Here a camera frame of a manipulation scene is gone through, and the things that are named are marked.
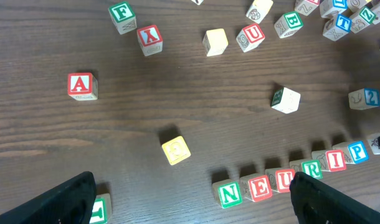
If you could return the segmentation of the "red u block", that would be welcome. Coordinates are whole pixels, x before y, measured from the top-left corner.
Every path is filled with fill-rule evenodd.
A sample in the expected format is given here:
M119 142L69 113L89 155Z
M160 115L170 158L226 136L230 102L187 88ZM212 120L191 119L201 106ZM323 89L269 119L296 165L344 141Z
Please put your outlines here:
M257 48L264 40L265 34L258 24L244 27L236 37L236 41L244 53Z
M287 193L290 191L290 184L295 176L295 170L279 167L266 169L265 174L267 175L271 189L274 192Z

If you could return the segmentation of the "red E block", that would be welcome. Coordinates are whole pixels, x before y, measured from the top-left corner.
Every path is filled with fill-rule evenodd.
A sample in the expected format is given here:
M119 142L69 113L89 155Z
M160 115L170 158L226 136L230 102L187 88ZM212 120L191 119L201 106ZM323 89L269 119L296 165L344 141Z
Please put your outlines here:
M252 202L261 202L273 195L267 175L250 174L239 179L242 196Z

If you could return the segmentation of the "red i block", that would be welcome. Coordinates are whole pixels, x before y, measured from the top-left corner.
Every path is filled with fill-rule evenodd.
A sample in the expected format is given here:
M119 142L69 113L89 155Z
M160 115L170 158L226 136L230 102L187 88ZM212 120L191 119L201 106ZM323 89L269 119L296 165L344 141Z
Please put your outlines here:
M339 172L347 169L344 153L340 149L313 151L312 159L320 162L320 169L325 172Z
M310 15L318 6L320 0L296 0L294 11L304 16Z

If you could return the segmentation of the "green F block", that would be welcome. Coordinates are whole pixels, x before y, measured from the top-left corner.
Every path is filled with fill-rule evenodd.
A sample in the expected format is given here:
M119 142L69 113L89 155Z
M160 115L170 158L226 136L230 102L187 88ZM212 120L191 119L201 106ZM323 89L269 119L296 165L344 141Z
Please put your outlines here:
M136 15L128 2L123 1L110 6L108 11L120 35L137 28Z

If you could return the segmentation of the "blue 2 block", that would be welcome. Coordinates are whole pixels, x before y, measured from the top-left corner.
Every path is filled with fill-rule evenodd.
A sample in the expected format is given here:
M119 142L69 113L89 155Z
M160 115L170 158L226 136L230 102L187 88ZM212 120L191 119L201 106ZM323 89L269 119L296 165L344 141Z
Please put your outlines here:
M353 110L367 110L380 106L379 91L363 88L348 94L349 107Z

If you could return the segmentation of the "yellow block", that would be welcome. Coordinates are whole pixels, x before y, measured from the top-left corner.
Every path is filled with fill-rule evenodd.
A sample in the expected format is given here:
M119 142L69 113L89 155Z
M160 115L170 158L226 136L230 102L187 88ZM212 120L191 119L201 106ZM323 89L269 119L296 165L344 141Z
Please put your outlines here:
M191 152L182 136L169 140L162 144L161 147L171 166L191 156Z
M371 0L347 0L347 5L352 12L356 12L369 2Z
M207 57L221 55L228 46L228 40L224 29L207 30L202 44Z
M374 155L380 155L380 146L378 137L380 137L380 133L370 134L367 137L368 145L370 146Z
M273 5L272 0L254 0L245 14L253 22L260 24Z

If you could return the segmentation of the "red A block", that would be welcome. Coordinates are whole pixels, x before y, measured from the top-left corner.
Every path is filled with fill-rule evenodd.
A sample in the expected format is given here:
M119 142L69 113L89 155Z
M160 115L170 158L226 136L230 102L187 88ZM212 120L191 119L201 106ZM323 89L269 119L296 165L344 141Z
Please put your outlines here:
M98 99L98 81L90 72L68 74L67 94L77 101Z

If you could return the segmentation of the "blue P block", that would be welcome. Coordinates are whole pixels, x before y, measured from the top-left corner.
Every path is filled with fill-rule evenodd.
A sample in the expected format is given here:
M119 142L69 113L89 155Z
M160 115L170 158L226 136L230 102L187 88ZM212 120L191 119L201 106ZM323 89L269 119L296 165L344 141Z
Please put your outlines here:
M343 151L346 164L360 164L369 160L369 155L362 141L342 142L333 145L332 149Z

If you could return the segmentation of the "green B block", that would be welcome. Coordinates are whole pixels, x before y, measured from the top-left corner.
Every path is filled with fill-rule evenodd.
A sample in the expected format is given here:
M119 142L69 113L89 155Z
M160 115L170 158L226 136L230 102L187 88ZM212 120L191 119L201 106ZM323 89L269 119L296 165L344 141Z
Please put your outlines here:
M296 11L283 14L274 24L280 39L290 37L303 27L303 21Z

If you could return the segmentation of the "blue T block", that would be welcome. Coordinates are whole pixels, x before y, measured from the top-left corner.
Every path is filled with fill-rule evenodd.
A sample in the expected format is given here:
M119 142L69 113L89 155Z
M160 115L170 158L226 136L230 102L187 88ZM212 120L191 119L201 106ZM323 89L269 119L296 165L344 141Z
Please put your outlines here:
M351 25L350 18L337 14L324 25L323 36L332 41L337 41L350 32Z

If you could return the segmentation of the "green J block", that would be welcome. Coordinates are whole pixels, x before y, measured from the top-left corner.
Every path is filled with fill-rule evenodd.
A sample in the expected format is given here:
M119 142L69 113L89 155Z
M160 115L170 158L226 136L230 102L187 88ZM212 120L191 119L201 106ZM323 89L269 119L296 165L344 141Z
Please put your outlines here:
M92 208L90 224L107 224L112 216L110 194L97 195Z

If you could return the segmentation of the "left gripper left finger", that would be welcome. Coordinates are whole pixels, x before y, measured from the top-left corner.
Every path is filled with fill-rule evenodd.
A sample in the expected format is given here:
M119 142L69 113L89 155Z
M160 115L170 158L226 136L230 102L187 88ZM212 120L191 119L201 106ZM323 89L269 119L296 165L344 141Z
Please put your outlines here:
M96 197L93 173L82 172L0 215L0 224L89 223Z

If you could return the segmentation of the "green N block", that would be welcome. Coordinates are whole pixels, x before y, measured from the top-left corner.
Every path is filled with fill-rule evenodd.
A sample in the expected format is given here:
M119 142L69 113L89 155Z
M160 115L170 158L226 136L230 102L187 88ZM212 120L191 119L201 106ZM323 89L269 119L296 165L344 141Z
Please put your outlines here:
M231 208L242 203L239 183L231 179L213 183L212 192L221 208Z

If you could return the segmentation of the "green Z block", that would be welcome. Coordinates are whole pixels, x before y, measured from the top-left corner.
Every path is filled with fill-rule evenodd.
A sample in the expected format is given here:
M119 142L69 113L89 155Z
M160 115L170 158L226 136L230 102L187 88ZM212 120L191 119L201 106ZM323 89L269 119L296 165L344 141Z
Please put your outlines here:
M353 15L351 19L351 31L355 34L370 26L376 18L376 14L367 6L362 7Z

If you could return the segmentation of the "green R block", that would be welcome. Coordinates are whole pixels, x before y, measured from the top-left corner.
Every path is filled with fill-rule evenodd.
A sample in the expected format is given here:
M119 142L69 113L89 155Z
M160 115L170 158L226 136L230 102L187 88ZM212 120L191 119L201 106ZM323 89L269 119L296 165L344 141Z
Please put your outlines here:
M296 172L304 172L315 179L322 179L323 173L319 160L316 159L300 159L289 162L290 168Z

